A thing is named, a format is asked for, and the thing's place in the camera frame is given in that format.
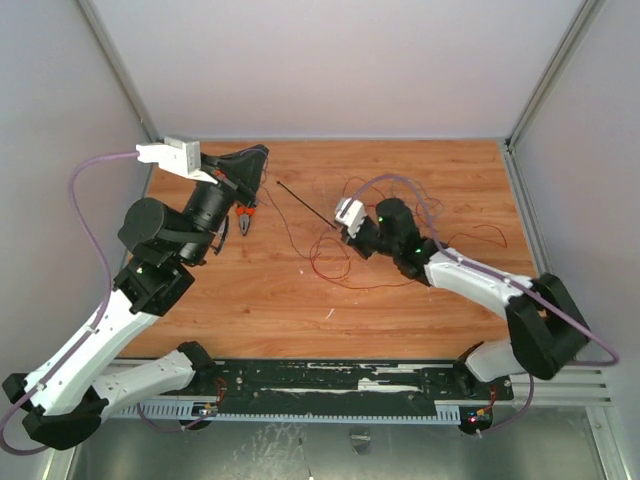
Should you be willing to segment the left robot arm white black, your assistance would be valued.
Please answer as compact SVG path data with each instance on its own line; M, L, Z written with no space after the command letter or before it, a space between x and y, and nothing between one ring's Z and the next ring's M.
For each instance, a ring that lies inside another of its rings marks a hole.
M268 148L207 155L196 141L168 138L138 145L129 158L194 184L185 206L174 209L144 197L125 214L118 237L129 260L106 273L95 312L39 368L13 373L2 388L34 452L64 451L94 434L113 414L149 397L187 388L200 395L215 381L210 357L185 342L162 358L122 374L107 366L144 330L166 315L194 283L192 269L224 247L232 211L257 204Z

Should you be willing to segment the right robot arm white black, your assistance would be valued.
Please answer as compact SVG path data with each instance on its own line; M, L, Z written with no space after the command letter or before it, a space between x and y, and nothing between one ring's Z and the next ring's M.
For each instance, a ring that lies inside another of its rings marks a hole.
M507 324L507 339L477 343L455 361L453 383L460 395L476 398L512 374L550 380L587 345L586 321L558 277L512 275L473 262L422 235L400 199L379 202L376 213L372 219L361 201L341 199L335 221L343 242L364 259L388 256L406 278L458 294Z

